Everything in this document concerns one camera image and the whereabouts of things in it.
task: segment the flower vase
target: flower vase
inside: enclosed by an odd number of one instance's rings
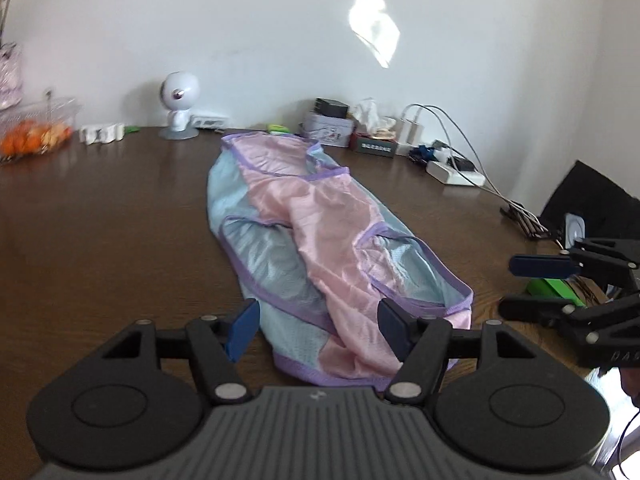
[[[22,101],[22,50],[15,43],[0,48],[0,110]]]

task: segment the clear plastic container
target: clear plastic container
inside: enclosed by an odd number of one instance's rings
[[[74,98],[59,98],[0,112],[0,163],[62,146],[81,108]]]

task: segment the brown tabletop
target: brown tabletop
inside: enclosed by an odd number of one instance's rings
[[[326,151],[369,188],[474,290],[474,324],[525,282],[507,270],[534,252],[478,189],[445,187],[403,157]],[[0,166],[0,476],[24,479],[40,460],[25,425],[45,384],[133,320],[183,326],[241,301],[235,273],[209,231],[207,173],[220,136],[168,142],[155,129]],[[552,332],[516,324],[566,364]],[[446,380],[474,362],[460,362]],[[168,365],[186,376],[184,364]],[[257,337],[239,370],[249,386],[297,384],[274,369]]]

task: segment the wall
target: wall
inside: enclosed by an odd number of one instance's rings
[[[604,0],[602,34],[574,158],[640,196],[640,0]]]
[[[293,126],[316,96],[438,104],[498,186],[540,208],[566,171],[556,141],[584,107],[600,0],[385,1],[400,31],[387,69],[349,27],[354,0],[16,0],[6,38],[24,45],[28,98],[76,95],[85,122],[162,123],[175,70],[237,126]]]

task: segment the person's hand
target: person's hand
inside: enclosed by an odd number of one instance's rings
[[[640,401],[640,368],[620,368],[622,390],[634,400]]]

